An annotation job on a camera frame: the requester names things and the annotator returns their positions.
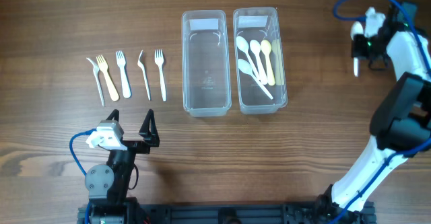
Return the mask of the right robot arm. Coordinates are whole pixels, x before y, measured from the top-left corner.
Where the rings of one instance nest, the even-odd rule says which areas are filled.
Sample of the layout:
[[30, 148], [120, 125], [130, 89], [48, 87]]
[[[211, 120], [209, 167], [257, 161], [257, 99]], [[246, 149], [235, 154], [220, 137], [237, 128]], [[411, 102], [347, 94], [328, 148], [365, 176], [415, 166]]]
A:
[[387, 15], [354, 19], [352, 56], [391, 60], [397, 82], [370, 122], [370, 140], [347, 174], [312, 202], [266, 205], [147, 205], [149, 223], [375, 223], [369, 196], [399, 165], [430, 148], [430, 55], [413, 19], [417, 7], [392, 3]]

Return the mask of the white wide-handled plastic spoon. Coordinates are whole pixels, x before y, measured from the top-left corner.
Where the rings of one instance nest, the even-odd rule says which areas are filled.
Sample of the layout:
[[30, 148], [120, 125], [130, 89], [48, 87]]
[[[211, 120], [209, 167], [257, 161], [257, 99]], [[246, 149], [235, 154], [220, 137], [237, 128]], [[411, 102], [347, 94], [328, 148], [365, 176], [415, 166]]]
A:
[[259, 72], [259, 79], [263, 85], [267, 85], [267, 75], [265, 73], [265, 70], [263, 68], [263, 64], [260, 57], [261, 52], [261, 45], [257, 40], [251, 40], [250, 41], [250, 49], [252, 53], [255, 56], [256, 63], [257, 63], [257, 69]]

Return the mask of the cream yellow plastic spoon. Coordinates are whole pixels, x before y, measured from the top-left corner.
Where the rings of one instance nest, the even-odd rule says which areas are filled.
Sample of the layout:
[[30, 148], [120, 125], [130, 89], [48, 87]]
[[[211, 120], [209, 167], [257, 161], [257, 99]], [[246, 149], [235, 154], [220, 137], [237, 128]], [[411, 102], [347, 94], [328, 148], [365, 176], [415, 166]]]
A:
[[271, 43], [268, 40], [261, 41], [261, 51], [265, 56], [266, 70], [267, 70], [267, 83], [270, 86], [275, 85], [275, 76], [272, 69], [272, 64], [270, 60], [270, 54], [272, 51]]

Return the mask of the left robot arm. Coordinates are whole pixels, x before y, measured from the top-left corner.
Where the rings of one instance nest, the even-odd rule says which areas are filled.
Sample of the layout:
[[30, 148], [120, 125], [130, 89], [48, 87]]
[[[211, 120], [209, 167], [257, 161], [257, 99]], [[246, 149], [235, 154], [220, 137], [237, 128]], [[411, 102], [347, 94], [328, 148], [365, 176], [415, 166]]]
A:
[[113, 110], [101, 121], [86, 140], [91, 147], [109, 151], [105, 164], [88, 170], [85, 185], [89, 191], [89, 203], [85, 210], [84, 223], [150, 223], [150, 216], [141, 208], [136, 198], [128, 198], [131, 174], [137, 171], [135, 157], [148, 154], [158, 147], [158, 136], [154, 111], [148, 110], [139, 129], [140, 141], [127, 141], [119, 124], [119, 111]]

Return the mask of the white fork sideways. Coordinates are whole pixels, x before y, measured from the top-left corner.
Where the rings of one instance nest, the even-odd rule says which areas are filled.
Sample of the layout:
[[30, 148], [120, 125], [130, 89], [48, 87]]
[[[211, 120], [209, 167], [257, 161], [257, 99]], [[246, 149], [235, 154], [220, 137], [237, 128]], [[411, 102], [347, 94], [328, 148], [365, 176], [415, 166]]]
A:
[[144, 80], [144, 84], [145, 84], [145, 90], [147, 92], [147, 98], [150, 101], [151, 100], [151, 94], [150, 94], [150, 88], [149, 88], [149, 84], [148, 84], [148, 80], [147, 80], [147, 75], [146, 75], [146, 71], [145, 71], [145, 66], [143, 64], [143, 56], [144, 56], [144, 52], [143, 50], [139, 53], [139, 58], [137, 61], [137, 65], [138, 67], [141, 69], [142, 74], [143, 74], [143, 80]]

